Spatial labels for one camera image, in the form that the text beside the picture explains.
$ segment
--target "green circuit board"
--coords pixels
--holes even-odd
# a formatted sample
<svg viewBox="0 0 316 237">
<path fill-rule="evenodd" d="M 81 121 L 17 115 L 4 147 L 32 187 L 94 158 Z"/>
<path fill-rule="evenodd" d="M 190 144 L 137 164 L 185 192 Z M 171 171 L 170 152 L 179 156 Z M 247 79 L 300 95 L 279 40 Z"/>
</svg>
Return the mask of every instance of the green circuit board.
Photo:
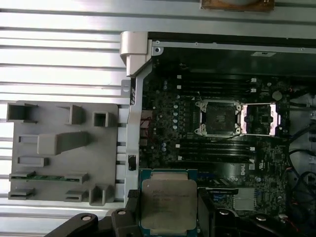
<svg viewBox="0 0 316 237">
<path fill-rule="evenodd" d="M 232 209 L 241 216 L 249 212 L 273 216 L 282 213 L 285 210 L 283 174 L 288 155 L 288 90 L 287 79 L 268 76 L 184 72 L 146 79 L 141 168 L 198 169 L 198 187 L 206 187 L 217 206 Z M 216 115 L 215 119 L 225 122 L 221 131 L 229 131 L 238 121 L 233 115 L 230 122 L 229 108 L 222 109 L 214 101 L 257 104 L 248 109 L 245 118 L 247 133 L 253 135 L 196 134 L 201 123 L 197 102 L 205 100 L 212 101 L 209 116 Z M 269 103 L 276 105 L 280 119 L 274 136 L 269 136 L 272 119 Z"/>
</svg>

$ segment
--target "metal frame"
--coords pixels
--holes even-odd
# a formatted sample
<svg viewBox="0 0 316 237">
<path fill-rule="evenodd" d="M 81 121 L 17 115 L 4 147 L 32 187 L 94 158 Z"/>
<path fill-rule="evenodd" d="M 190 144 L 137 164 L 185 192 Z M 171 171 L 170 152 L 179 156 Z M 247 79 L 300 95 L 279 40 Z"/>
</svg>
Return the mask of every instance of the metal frame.
<svg viewBox="0 0 316 237">
<path fill-rule="evenodd" d="M 305 47 L 281 47 L 281 46 L 260 46 L 260 45 L 242 45 L 242 44 L 222 44 L 222 43 L 200 43 L 200 42 L 168 42 L 168 41 L 152 41 L 148 39 L 148 32 L 123 32 L 121 34 L 121 48 L 120 55 L 124 64 L 126 65 L 126 75 L 131 78 L 136 78 L 135 89 L 131 89 L 131 106 L 129 110 L 129 117 L 127 122 L 127 139 L 126 139 L 126 164 L 128 164 L 128 156 L 136 156 L 136 170 L 128 170 L 126 166 L 125 177 L 125 199 L 127 202 L 127 193 L 131 189 L 138 188 L 138 170 L 139 170 L 139 130 L 140 119 L 142 111 L 142 95 L 143 95 L 143 81 L 144 78 L 151 72 L 152 65 L 149 63 L 153 56 L 162 55 L 165 47 L 176 48 L 196 48 L 196 49 L 221 49 L 221 50 L 242 50 L 254 51 L 265 56 L 269 53 L 273 56 L 276 53 L 300 53 L 300 54 L 316 54 L 316 48 Z M 274 118 L 271 126 L 278 123 L 279 117 L 273 114 Z M 275 132 L 272 130 L 267 136 L 274 136 Z"/>
</svg>

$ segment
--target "black cable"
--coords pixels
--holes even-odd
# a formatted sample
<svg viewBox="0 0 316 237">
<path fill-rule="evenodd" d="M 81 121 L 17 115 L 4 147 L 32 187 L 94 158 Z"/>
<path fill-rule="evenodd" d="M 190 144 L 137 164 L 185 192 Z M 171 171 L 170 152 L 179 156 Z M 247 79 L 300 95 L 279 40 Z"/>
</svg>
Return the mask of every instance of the black cable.
<svg viewBox="0 0 316 237">
<path fill-rule="evenodd" d="M 300 175 L 300 177 L 298 178 L 298 181 L 297 181 L 297 183 L 296 183 L 296 185 L 292 188 L 292 191 L 294 191 L 294 190 L 296 190 L 297 188 L 298 188 L 298 186 L 299 186 L 299 184 L 300 183 L 306 183 L 305 181 L 304 181 L 304 179 L 305 179 L 305 177 L 306 176 L 308 176 L 308 175 L 310 175 L 310 174 L 312 174 L 312 175 L 314 175 L 315 177 L 316 177 L 316 173 L 314 173 L 314 172 L 311 172 L 311 171 L 306 171 L 306 172 L 304 172 L 303 174 L 301 174 Z"/>
<path fill-rule="evenodd" d="M 293 154 L 293 153 L 296 153 L 296 152 L 305 152 L 307 154 L 312 154 L 312 156 L 315 156 L 316 154 L 312 151 L 309 151 L 309 150 L 306 150 L 306 149 L 295 149 L 295 150 L 292 150 L 289 152 L 289 155 L 288 155 L 288 162 L 291 166 L 291 171 L 293 171 L 293 173 L 295 174 L 295 176 L 298 178 L 297 180 L 297 183 L 295 184 L 295 186 L 291 189 L 291 192 L 294 192 L 296 191 L 296 189 L 298 188 L 299 184 L 302 183 L 304 185 L 304 187 L 307 189 L 309 195 L 313 198 L 313 199 L 316 199 L 316 194 L 315 192 L 311 189 L 311 187 L 305 182 L 304 178 L 309 175 L 309 174 L 313 174 L 316 176 L 316 173 L 314 172 L 310 172 L 310 171 L 307 171 L 307 172 L 304 172 L 302 175 L 300 175 L 297 170 L 295 169 L 294 165 L 293 165 L 293 162 L 291 160 L 291 157 L 290 155 Z"/>
<path fill-rule="evenodd" d="M 290 102 L 291 106 L 295 106 L 295 107 L 301 107 L 301 108 L 311 108 L 311 109 L 316 109 L 315 106 L 312 105 L 308 105 L 308 104 L 300 104 L 300 103 L 295 103 L 295 102 Z"/>
<path fill-rule="evenodd" d="M 291 99 L 296 99 L 296 98 L 299 98 L 303 95 L 306 95 L 310 93 L 310 89 L 309 88 L 304 88 L 302 90 L 297 90 L 297 91 L 294 91 L 292 94 L 290 94 L 290 98 Z"/>
<path fill-rule="evenodd" d="M 220 139 L 220 140 L 210 141 L 210 143 L 222 142 L 222 141 L 230 140 L 230 139 L 233 139 L 233 138 L 235 138 L 235 137 L 239 137 L 239 136 L 240 136 L 240 134 L 237 134 L 237 135 L 234 135 L 234 136 L 231 136 L 231 137 L 225 137 L 225 138 Z"/>
<path fill-rule="evenodd" d="M 290 151 L 288 154 L 290 156 L 290 155 L 292 155 L 293 153 L 296 153 L 296 152 L 304 152 L 304 153 L 307 153 L 310 156 L 316 157 L 316 153 L 315 152 L 312 152 L 312 151 L 307 150 L 307 149 L 295 149 L 295 150 Z"/>
<path fill-rule="evenodd" d="M 298 131 L 297 133 L 295 133 L 290 139 L 289 139 L 289 142 L 292 143 L 294 142 L 295 140 L 297 140 L 298 138 L 300 138 L 301 136 L 303 136 L 305 133 L 313 130 L 313 129 L 316 129 L 316 122 L 310 124 L 308 127 L 306 128 L 303 128 L 302 130 Z"/>
</svg>

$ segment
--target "wire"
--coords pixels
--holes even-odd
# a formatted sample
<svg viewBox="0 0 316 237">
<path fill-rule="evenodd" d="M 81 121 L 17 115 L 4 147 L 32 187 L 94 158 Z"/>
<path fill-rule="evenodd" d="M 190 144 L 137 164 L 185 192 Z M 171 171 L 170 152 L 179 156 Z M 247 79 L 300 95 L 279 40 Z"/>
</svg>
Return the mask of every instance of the wire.
<svg viewBox="0 0 316 237">
<path fill-rule="evenodd" d="M 284 220 L 285 220 L 287 223 L 290 223 L 290 225 L 296 230 L 296 232 L 299 232 L 299 229 L 296 227 L 296 225 L 294 225 L 293 222 L 291 222 L 288 218 L 284 218 Z"/>
<path fill-rule="evenodd" d="M 306 95 L 310 93 L 310 89 L 309 88 L 304 88 L 302 90 L 297 90 L 297 91 L 294 91 L 291 95 L 290 95 L 290 98 L 291 99 L 296 99 L 296 98 L 299 98 L 303 95 Z"/>
<path fill-rule="evenodd" d="M 298 186 L 299 186 L 300 183 L 302 183 L 302 182 L 306 183 L 306 182 L 304 181 L 304 179 L 305 179 L 306 176 L 308 176 L 308 175 L 310 175 L 310 174 L 316 176 L 316 173 L 314 173 L 314 172 L 311 172 L 311 171 L 306 171 L 306 172 L 304 172 L 303 174 L 300 175 L 300 177 L 299 177 L 299 179 L 298 179 L 296 185 L 292 188 L 292 191 L 296 190 L 296 189 L 298 188 Z"/>
<path fill-rule="evenodd" d="M 310 124 L 308 127 L 303 128 L 302 130 L 298 131 L 297 133 L 295 133 L 290 139 L 289 142 L 292 143 L 294 141 L 296 141 L 298 138 L 300 138 L 301 136 L 303 136 L 305 133 L 316 129 L 316 122 Z"/>
<path fill-rule="evenodd" d="M 231 136 L 231 137 L 225 137 L 225 138 L 220 139 L 220 140 L 210 141 L 210 143 L 222 142 L 222 141 L 230 140 L 230 139 L 233 139 L 233 138 L 235 138 L 235 137 L 239 137 L 239 136 L 240 136 L 240 134 L 237 134 L 237 135 L 234 135 L 234 136 Z"/>
<path fill-rule="evenodd" d="M 295 107 L 301 107 L 301 108 L 311 108 L 311 109 L 316 109 L 315 106 L 309 105 L 309 104 L 300 104 L 300 103 L 295 103 L 295 102 L 290 102 L 291 106 Z"/>
<path fill-rule="evenodd" d="M 307 153 L 310 156 L 316 157 L 316 153 L 315 152 L 307 150 L 307 149 L 295 149 L 295 150 L 290 151 L 288 154 L 290 156 L 290 155 L 292 155 L 292 154 L 294 154 L 296 152 L 304 152 L 304 153 Z"/>
</svg>

